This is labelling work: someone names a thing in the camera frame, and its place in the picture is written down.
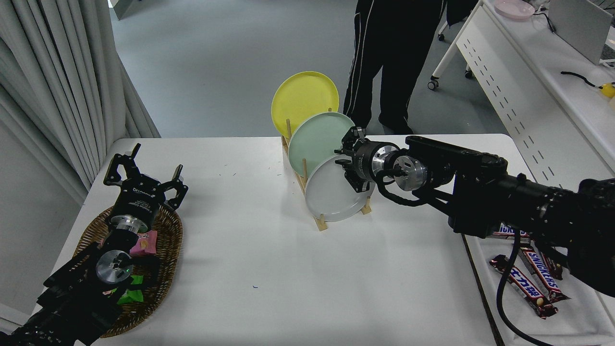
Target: pink plate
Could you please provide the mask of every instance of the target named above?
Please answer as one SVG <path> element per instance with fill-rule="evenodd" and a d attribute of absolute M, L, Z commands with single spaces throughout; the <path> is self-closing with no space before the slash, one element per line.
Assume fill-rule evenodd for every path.
<path fill-rule="evenodd" d="M 497 13 L 517 20 L 526 20 L 536 11 L 532 5 L 521 0 L 500 0 L 494 6 Z"/>

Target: snickers bar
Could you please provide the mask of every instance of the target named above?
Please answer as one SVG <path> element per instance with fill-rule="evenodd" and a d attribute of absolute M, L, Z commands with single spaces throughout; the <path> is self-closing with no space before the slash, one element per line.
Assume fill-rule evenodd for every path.
<path fill-rule="evenodd" d="M 538 253 L 530 245 L 522 245 L 519 249 L 519 255 L 525 266 L 530 271 L 531 276 L 542 283 L 542 286 L 547 292 L 547 297 L 552 303 L 560 300 L 570 299 L 561 293 L 561 289 L 557 286 L 555 279 L 549 273 L 549 269 L 544 264 Z"/>
<path fill-rule="evenodd" d="M 543 254 L 542 252 L 540 252 L 540 255 L 542 262 L 549 269 L 549 273 L 551 273 L 551 276 L 553 276 L 557 280 L 562 280 L 563 277 L 561 274 L 563 272 L 563 269 L 561 268 L 561 264 L 557 263 L 550 257 L 547 257 L 547 255 Z"/>
<path fill-rule="evenodd" d="M 508 258 L 505 255 L 497 255 L 489 261 L 489 264 L 495 268 L 498 273 L 504 273 L 504 269 L 508 264 Z M 527 278 L 517 267 L 512 267 L 510 275 L 508 276 L 508 282 L 517 291 L 523 299 L 530 305 L 536 312 L 538 317 L 543 320 L 549 316 L 553 316 L 558 312 L 558 309 L 553 306 L 542 294 L 542 292 Z"/>
<path fill-rule="evenodd" d="M 521 239 L 530 239 L 530 235 L 525 233 L 524 231 L 520 231 L 521 232 Z M 500 223 L 500 227 L 498 230 L 496 230 L 495 232 L 493 232 L 490 236 L 488 236 L 489 238 L 498 238 L 498 239 L 508 239 L 508 238 L 513 238 L 515 236 L 515 230 L 508 227 L 507 225 L 504 225 L 503 223 Z"/>

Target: green candy wrapper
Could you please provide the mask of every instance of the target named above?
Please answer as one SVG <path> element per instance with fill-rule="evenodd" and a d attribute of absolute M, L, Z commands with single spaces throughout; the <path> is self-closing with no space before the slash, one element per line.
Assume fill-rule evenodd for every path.
<path fill-rule="evenodd" d="M 143 283 L 143 275 L 131 275 L 132 284 L 142 284 Z M 143 293 L 141 293 L 140 289 L 136 289 L 134 291 L 126 290 L 126 292 L 120 297 L 117 301 L 118 304 L 126 304 L 132 302 L 142 302 L 143 301 Z"/>

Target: pink candy wrapper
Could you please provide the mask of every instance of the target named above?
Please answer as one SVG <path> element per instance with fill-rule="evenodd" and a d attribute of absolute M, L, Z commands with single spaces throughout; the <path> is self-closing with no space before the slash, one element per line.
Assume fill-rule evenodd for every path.
<path fill-rule="evenodd" d="M 130 249 L 131 256 L 152 255 L 156 253 L 156 237 L 158 232 L 151 230 L 146 233 L 139 233 L 137 244 Z"/>

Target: wicker basket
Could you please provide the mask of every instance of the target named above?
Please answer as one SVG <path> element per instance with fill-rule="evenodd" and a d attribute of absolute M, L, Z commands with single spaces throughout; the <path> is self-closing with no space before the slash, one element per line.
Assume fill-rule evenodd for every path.
<path fill-rule="evenodd" d="M 105 219 L 111 213 L 111 209 L 112 208 L 109 208 L 103 211 L 92 220 L 90 225 L 88 225 L 83 232 L 74 254 L 82 251 L 92 242 L 100 241 L 107 235 L 108 228 Z M 132 302 L 120 305 L 123 310 L 122 315 L 120 315 L 117 321 L 109 328 L 107 333 L 103 334 L 101 337 L 116 336 L 138 326 L 162 303 L 162 300 L 171 287 L 183 237 L 180 217 L 175 211 L 171 211 L 162 206 L 156 216 L 152 229 L 158 232 L 156 240 L 156 257 L 160 258 L 161 262 L 158 284 L 142 290 L 143 302 Z M 141 272 L 138 267 L 135 267 L 133 274 L 148 276 L 148 273 Z"/>

